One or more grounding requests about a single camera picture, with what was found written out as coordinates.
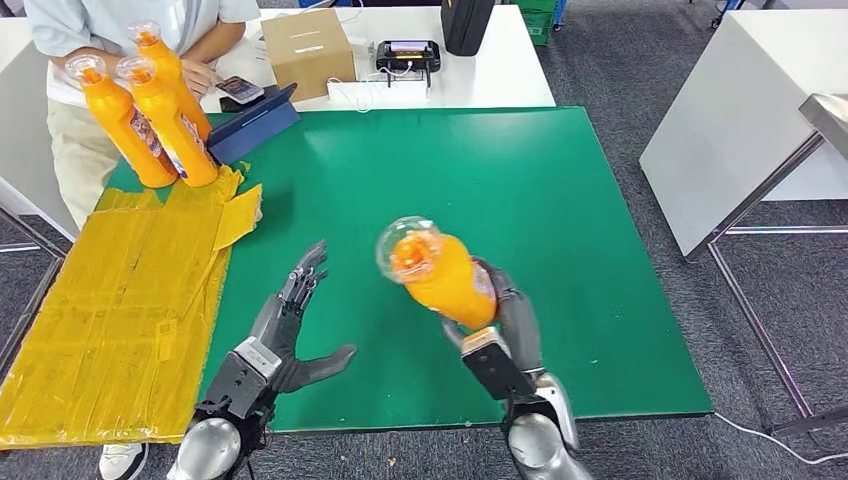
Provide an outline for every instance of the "yellow tape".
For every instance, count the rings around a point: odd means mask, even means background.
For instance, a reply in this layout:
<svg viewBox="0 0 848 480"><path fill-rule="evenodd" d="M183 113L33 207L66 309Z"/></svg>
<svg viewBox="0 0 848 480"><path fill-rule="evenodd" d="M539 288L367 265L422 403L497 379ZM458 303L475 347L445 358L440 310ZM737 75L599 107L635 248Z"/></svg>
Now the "yellow tape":
<svg viewBox="0 0 848 480"><path fill-rule="evenodd" d="M261 188L109 190L0 387L0 448L178 441L191 418L230 245Z"/></svg>

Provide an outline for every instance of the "white sneaker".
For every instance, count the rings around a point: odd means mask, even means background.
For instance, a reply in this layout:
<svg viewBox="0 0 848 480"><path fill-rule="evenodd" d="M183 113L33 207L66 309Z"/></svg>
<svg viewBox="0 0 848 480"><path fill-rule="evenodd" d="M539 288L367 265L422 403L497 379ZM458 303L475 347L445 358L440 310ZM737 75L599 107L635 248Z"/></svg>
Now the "white sneaker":
<svg viewBox="0 0 848 480"><path fill-rule="evenodd" d="M135 480L147 461L147 444L104 445L97 480Z"/></svg>

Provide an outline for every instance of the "robotic hand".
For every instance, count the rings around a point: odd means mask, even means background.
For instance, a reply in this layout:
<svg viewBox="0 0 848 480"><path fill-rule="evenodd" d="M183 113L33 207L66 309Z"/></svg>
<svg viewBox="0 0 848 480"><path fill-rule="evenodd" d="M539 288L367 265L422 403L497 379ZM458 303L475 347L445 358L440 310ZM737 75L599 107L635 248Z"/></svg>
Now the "robotic hand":
<svg viewBox="0 0 848 480"><path fill-rule="evenodd" d="M277 396L320 382L350 363L353 345L329 357L295 357L303 312L327 276L316 268L326 258L326 242L310 247L280 291L265 301L247 339L227 354L195 407L169 480L235 478L253 451L265 448L265 428L274 417Z"/></svg>
<svg viewBox="0 0 848 480"><path fill-rule="evenodd" d="M466 336L442 317L445 336L495 400L506 400L503 431L521 476L527 480L591 480L574 457L577 430L568 396L542 366L533 307L509 276L483 259L497 295L495 323Z"/></svg>

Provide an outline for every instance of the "orange juice bottle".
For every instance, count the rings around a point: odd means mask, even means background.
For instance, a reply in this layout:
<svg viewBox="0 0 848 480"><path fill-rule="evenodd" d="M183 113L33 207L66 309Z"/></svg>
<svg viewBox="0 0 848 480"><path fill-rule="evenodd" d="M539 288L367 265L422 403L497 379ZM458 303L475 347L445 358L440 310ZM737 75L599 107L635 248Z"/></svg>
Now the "orange juice bottle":
<svg viewBox="0 0 848 480"><path fill-rule="evenodd" d="M80 82L92 116L135 170L139 181L150 188L174 183L177 171L150 123L136 110L130 92L106 74L103 59L79 55L68 60L65 70Z"/></svg>
<svg viewBox="0 0 848 480"><path fill-rule="evenodd" d="M377 264L418 303L471 330L495 316L495 290L486 270L459 239L426 218L404 217L389 225L377 242Z"/></svg>
<svg viewBox="0 0 848 480"><path fill-rule="evenodd" d="M156 75L176 93L180 111L194 124L200 139L205 142L212 131L212 125L185 83L180 57L162 41L159 24L153 20L144 20L133 23L129 29L130 36L138 46L138 54L153 60Z"/></svg>
<svg viewBox="0 0 848 480"><path fill-rule="evenodd" d="M190 187L202 187L218 178L218 167L193 123L180 111L174 92L155 75L145 57L126 57L115 67L132 85L133 98L162 141L174 166Z"/></svg>

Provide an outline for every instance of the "person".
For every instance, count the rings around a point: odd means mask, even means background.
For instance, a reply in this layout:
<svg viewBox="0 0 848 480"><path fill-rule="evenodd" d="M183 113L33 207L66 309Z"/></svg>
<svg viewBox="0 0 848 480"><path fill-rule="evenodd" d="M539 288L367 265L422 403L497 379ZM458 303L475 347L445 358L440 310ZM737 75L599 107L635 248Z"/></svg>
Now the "person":
<svg viewBox="0 0 848 480"><path fill-rule="evenodd" d="M47 127L62 199L82 228L121 155L85 108L79 84L64 72L79 54L98 55L112 76L118 61L134 52L128 26L154 20L165 43L180 55L186 83L196 96L218 80L207 66L244 35L245 22L259 17L255 0L26 0L36 48L49 57ZM147 458L147 446L106 445L97 478L132 480Z"/></svg>

